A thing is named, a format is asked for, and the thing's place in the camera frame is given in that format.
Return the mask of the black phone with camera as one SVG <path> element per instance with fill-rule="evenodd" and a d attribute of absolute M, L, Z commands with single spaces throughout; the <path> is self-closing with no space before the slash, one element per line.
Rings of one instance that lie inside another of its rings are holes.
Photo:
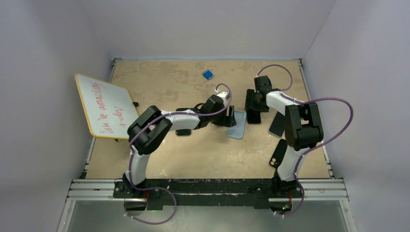
<path fill-rule="evenodd" d="M 258 111 L 247 111 L 247 123 L 248 124 L 261 124 L 261 113 Z"/>

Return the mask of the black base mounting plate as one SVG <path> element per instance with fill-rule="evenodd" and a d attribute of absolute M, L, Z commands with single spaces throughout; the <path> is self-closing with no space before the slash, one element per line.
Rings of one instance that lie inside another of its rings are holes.
<path fill-rule="evenodd" d="M 126 178 L 116 180 L 115 199 L 147 200 L 148 210 L 164 206 L 249 206 L 255 209 L 288 209 L 302 196 L 300 184 L 286 191 L 273 190 L 273 178 L 262 179 L 146 179 L 142 190 Z"/>

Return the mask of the black phone right side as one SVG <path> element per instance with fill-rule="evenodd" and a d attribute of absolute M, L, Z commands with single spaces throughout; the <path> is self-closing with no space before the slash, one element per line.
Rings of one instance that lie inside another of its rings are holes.
<path fill-rule="evenodd" d="M 277 136 L 282 137 L 285 130 L 285 116 L 280 112 L 277 112 L 268 131 L 269 133 Z"/>

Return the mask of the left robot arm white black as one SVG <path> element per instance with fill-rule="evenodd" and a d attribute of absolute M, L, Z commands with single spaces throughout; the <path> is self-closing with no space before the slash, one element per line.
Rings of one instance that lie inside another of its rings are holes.
<path fill-rule="evenodd" d="M 125 191 L 133 198 L 144 193 L 146 169 L 150 155 L 159 148 L 170 131 L 198 130 L 213 124 L 231 128 L 236 125 L 234 107 L 230 105 L 229 92 L 212 95 L 197 107 L 178 111 L 162 111 L 156 106 L 148 107 L 128 128 L 130 162 L 125 177 Z"/>

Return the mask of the white whiteboard yellow frame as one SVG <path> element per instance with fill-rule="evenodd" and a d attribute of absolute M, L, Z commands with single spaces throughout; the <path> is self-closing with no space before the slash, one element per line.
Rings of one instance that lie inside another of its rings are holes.
<path fill-rule="evenodd" d="M 128 139 L 138 118 L 127 89 L 80 73 L 74 75 L 90 133 L 94 137 Z"/>

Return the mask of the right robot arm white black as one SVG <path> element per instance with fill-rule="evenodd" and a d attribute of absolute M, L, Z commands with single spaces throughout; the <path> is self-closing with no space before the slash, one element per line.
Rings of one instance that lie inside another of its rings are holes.
<path fill-rule="evenodd" d="M 274 154 L 275 170 L 271 190 L 279 197 L 297 187 L 299 165 L 304 161 L 304 152 L 314 148 L 323 139 L 319 108 L 316 103 L 297 101 L 273 88 L 268 76 L 254 78 L 254 89 L 248 89 L 245 111 L 249 124 L 260 124 L 261 113 L 270 109 L 277 111 L 276 125 L 284 130 Z"/>

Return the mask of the blue eraser block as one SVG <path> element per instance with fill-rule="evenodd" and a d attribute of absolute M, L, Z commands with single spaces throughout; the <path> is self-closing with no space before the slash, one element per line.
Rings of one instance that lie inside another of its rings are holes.
<path fill-rule="evenodd" d="M 205 79 L 207 79 L 207 80 L 210 80 L 210 79 L 212 79 L 213 78 L 213 73 L 210 71 L 210 70 L 206 70 L 206 71 L 204 71 L 203 73 L 202 73 L 202 76 L 205 78 Z"/>

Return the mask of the aluminium frame rail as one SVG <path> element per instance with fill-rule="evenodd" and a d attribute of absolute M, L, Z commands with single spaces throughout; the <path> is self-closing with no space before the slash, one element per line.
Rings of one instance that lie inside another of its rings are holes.
<path fill-rule="evenodd" d="M 64 213 L 60 221 L 58 231 L 66 232 L 76 202 L 80 201 L 120 201 L 120 202 L 138 202 L 144 203 L 145 200 L 115 199 L 113 197 L 115 179 L 75 179 L 71 182 Z M 344 180 L 342 179 L 301 179 L 302 196 L 299 199 L 293 199 L 294 205 L 303 199 L 306 203 L 309 201 L 331 201 L 341 206 L 341 215 L 346 225 L 347 231 L 357 231 L 356 225 L 350 213 L 349 197 Z"/>

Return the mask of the light blue phone case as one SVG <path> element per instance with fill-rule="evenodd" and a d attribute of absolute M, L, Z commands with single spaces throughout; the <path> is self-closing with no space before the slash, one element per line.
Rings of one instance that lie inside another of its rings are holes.
<path fill-rule="evenodd" d="M 244 136 L 247 113 L 244 111 L 234 110 L 234 119 L 236 125 L 227 130 L 228 137 L 242 139 Z"/>

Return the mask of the black phone case right edge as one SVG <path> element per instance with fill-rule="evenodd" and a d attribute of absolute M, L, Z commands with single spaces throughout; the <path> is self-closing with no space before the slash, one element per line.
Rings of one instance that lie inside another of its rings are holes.
<path fill-rule="evenodd" d="M 286 140 L 280 139 L 269 161 L 269 165 L 271 167 L 277 169 L 281 165 L 286 154 L 287 147 L 288 145 Z"/>

